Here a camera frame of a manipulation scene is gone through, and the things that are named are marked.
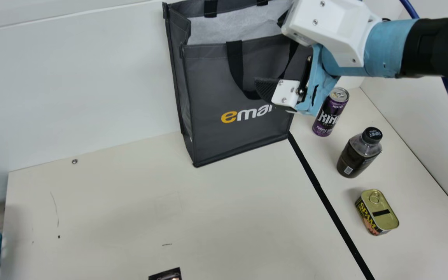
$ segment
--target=gray tote bag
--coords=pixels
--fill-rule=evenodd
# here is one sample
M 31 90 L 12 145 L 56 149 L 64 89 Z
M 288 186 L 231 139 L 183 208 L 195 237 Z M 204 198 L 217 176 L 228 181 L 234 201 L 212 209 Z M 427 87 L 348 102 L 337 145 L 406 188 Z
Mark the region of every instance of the gray tote bag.
M 288 137 L 293 114 L 261 100 L 254 79 L 302 76 L 312 49 L 281 35 L 277 23 L 291 3 L 163 3 L 181 133 L 195 167 Z

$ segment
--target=purple can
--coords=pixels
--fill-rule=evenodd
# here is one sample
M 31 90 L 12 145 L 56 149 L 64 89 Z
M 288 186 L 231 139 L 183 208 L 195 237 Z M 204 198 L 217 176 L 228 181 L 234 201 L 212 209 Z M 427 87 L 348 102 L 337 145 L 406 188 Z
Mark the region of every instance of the purple can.
M 322 104 L 319 114 L 312 126 L 316 135 L 326 137 L 333 131 L 334 125 L 338 122 L 341 112 L 348 102 L 348 92 L 341 87 L 335 87 Z

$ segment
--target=emart logo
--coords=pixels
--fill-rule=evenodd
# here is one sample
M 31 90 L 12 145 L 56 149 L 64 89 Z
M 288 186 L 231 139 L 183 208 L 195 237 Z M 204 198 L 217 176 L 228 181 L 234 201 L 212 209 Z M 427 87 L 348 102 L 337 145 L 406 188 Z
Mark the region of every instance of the emart logo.
M 234 121 L 242 121 L 242 120 L 247 120 L 250 117 L 252 119 L 255 119 L 256 117 L 261 117 L 263 115 L 265 115 L 266 113 L 272 111 L 272 105 L 264 105 L 262 107 L 260 107 L 259 109 L 249 109 L 249 110 L 241 110 L 239 112 L 232 110 L 231 112 L 227 112 L 222 114 L 222 116 L 220 117 L 220 120 L 225 123 L 225 124 L 229 124 L 232 123 Z

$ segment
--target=white table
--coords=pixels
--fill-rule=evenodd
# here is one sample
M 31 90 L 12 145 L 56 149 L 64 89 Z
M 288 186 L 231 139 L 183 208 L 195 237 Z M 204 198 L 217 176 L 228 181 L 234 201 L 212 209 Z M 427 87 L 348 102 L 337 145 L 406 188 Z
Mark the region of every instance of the white table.
M 77 159 L 9 174 L 1 279 L 364 279 L 288 141 L 201 168 L 179 133 Z
M 373 276 L 448 280 L 448 197 L 366 95 L 350 90 L 329 137 L 316 136 L 313 121 L 295 117 L 291 132 Z M 348 139 L 368 126 L 383 132 L 383 153 L 359 177 L 344 178 L 336 161 Z M 378 237 L 368 233 L 354 207 L 362 191 L 372 188 L 384 193 L 400 221 Z

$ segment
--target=black bottle cap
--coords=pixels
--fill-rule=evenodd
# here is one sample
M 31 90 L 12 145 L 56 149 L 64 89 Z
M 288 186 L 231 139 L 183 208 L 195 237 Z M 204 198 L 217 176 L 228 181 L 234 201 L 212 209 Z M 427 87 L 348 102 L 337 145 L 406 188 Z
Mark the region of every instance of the black bottle cap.
M 381 138 L 383 138 L 383 133 L 377 128 L 370 127 L 362 133 L 362 140 L 370 145 L 378 144 Z

